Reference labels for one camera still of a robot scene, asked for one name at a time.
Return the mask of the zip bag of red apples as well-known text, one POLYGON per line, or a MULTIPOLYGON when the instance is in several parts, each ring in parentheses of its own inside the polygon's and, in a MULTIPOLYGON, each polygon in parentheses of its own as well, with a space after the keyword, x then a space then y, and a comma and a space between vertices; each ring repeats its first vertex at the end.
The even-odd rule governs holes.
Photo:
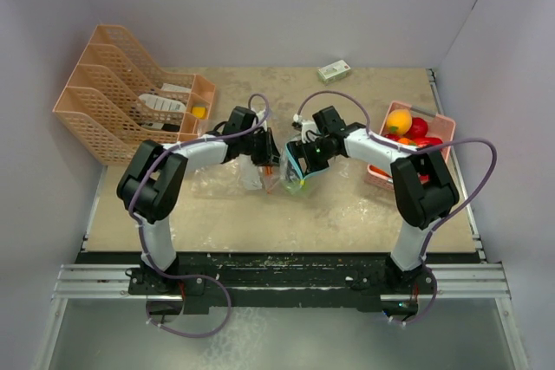
POLYGON ((276 167, 256 167, 248 157, 198 169, 190 180, 193 195, 229 199, 271 193, 278 184, 276 167))

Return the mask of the zip bag of mixed fruit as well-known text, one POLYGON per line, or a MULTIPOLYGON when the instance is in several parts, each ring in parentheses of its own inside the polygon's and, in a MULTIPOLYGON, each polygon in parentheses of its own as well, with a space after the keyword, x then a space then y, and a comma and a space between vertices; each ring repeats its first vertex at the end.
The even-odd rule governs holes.
POLYGON ((280 159, 280 181, 285 190, 290 194, 300 192, 304 188, 308 179, 330 169, 328 168, 325 171, 316 173, 301 173, 301 168, 294 159, 294 142, 300 139, 301 138, 298 137, 287 141, 284 145, 284 150, 282 151, 280 159))

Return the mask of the fake orange tangerine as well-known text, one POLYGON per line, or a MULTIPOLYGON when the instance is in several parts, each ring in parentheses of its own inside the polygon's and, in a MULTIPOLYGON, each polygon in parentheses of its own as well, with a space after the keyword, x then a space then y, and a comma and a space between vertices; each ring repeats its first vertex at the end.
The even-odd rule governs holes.
POLYGON ((381 170, 380 168, 377 168, 376 166, 370 165, 370 166, 369 166, 369 169, 370 169, 372 172, 378 173, 378 174, 380 174, 380 175, 382 175, 382 176, 391 177, 387 172, 385 172, 384 170, 381 170))

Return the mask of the fake yellow orange fruit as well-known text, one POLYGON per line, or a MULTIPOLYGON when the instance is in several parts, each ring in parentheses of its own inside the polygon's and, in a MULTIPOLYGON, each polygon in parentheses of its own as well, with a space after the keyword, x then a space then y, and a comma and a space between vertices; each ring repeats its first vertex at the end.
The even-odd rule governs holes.
POLYGON ((411 126, 412 114, 404 108, 390 112, 385 120, 386 131, 399 136, 407 133, 411 126))

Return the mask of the fake orange persimmon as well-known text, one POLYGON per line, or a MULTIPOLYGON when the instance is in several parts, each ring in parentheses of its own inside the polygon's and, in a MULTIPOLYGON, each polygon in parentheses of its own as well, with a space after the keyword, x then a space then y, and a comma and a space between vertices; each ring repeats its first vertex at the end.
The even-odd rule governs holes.
POLYGON ((399 138, 397 142, 403 145, 416 146, 416 143, 409 138, 399 138))

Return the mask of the red fake apple one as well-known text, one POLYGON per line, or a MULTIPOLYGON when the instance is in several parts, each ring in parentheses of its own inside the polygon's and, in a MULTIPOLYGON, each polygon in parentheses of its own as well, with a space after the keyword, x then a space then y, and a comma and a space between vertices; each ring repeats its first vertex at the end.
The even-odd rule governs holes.
POLYGON ((420 117, 413 117, 411 127, 405 133, 409 139, 426 137, 428 134, 428 123, 420 117))

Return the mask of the pink perforated plastic basket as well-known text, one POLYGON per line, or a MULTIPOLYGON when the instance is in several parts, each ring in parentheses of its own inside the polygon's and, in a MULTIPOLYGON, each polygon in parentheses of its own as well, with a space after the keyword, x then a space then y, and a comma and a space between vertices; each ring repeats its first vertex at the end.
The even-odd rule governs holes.
POLYGON ((447 116, 430 113, 400 101, 392 101, 379 130, 379 135, 398 142, 400 145, 420 148, 451 141, 454 138, 455 128, 456 122, 447 116), (394 114, 392 120, 400 121, 403 126, 408 124, 409 114, 411 117, 410 128, 407 131, 402 129, 399 133, 395 128, 391 130, 392 125, 389 123, 391 113, 394 114))

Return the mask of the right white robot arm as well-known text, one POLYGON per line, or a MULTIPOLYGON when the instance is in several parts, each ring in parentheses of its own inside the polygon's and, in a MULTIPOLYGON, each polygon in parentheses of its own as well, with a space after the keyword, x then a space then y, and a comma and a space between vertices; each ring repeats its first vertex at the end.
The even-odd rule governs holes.
POLYGON ((422 270, 433 227, 460 199, 441 153, 418 154, 376 139, 363 124, 346 124, 334 107, 313 114, 312 120, 296 114, 292 125, 300 137, 286 144, 285 154, 301 182, 327 170, 338 156, 361 160, 391 177, 402 227, 386 260, 385 280, 395 293, 407 292, 422 270))

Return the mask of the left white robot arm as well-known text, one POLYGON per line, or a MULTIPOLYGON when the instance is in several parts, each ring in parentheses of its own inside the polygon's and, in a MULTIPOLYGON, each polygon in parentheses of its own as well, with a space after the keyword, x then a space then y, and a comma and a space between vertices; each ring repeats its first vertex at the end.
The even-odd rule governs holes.
POLYGON ((179 199, 184 177, 207 166, 223 165, 245 155, 256 166, 276 166, 279 151, 266 124, 270 113, 237 106, 223 128, 196 140, 162 145, 143 141, 116 188, 116 195, 137 223, 142 263, 150 269, 148 284, 160 294, 178 285, 179 261, 173 247, 169 216, 179 199))

